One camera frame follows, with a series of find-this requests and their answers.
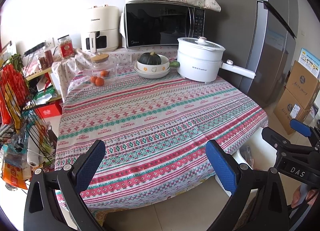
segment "patterned tablecloth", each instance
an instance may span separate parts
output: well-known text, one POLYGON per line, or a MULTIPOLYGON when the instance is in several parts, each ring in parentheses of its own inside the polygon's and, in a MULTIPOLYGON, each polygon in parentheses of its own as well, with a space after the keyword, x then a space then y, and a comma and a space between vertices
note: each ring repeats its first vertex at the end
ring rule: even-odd
POLYGON ((208 140, 232 154, 268 124, 262 108, 220 77, 204 84, 173 69, 150 80, 126 66, 115 84, 96 87, 86 75, 80 72, 71 83, 55 167, 74 163, 96 139, 105 142, 106 155, 81 192, 91 210, 150 205, 196 186, 214 175, 205 155, 208 140))
POLYGON ((76 56, 74 58, 54 62, 52 64, 52 72, 59 80, 63 102, 66 100, 68 88, 73 78, 80 71, 84 69, 91 69, 91 57, 97 54, 107 53, 110 56, 116 56, 119 59, 119 66, 127 66, 134 65, 141 54, 152 51, 155 51, 157 54, 164 55, 169 59, 175 59, 177 58, 178 46, 147 46, 130 49, 119 48, 113 52, 100 52, 96 54, 76 49, 76 56))

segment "dark green squash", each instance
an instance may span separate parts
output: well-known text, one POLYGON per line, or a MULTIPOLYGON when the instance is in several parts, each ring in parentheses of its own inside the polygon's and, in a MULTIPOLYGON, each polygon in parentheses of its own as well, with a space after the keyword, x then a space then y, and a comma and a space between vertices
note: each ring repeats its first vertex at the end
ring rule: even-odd
POLYGON ((138 58, 138 62, 145 65, 161 65, 161 57, 155 52, 146 52, 138 58))

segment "black microwave door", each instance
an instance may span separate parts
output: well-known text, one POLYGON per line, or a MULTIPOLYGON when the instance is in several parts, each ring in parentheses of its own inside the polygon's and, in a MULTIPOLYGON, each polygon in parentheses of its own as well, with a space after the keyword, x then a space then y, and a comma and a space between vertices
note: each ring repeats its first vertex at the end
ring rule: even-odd
POLYGON ((178 45, 178 38, 189 37, 193 22, 190 7, 167 3, 126 5, 128 47, 178 45))

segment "stack of dishes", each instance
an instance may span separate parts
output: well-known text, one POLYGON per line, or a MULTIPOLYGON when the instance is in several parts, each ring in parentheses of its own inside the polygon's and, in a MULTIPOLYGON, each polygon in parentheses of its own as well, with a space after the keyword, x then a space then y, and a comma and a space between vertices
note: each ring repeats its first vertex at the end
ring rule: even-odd
POLYGON ((145 65, 137 62, 134 65, 136 73, 147 79, 157 79, 166 76, 170 71, 169 59, 163 55, 159 55, 161 58, 161 65, 145 65))

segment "human hand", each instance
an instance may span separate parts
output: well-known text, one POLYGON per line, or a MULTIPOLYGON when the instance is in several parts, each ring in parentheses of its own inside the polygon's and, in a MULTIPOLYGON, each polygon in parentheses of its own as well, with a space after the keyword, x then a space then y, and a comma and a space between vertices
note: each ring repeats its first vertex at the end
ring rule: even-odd
MULTIPOLYGON (((301 186, 299 186, 299 187, 295 190, 295 192, 293 193, 292 202, 291 202, 291 208, 296 207, 296 206, 297 206, 297 203, 299 202, 299 199, 300 199, 300 197, 301 197, 300 187, 301 187, 301 186)), ((316 192, 317 192, 317 189, 311 189, 311 190, 308 192, 307 196, 306 196, 306 200, 308 200, 309 198, 311 198, 311 197, 313 196, 313 194, 316 193, 316 192)), ((309 204, 310 206, 312 206, 313 203, 316 201, 317 196, 318 196, 318 194, 316 194, 316 195, 313 197, 313 199, 311 199, 311 200, 308 202, 308 204, 309 204)))

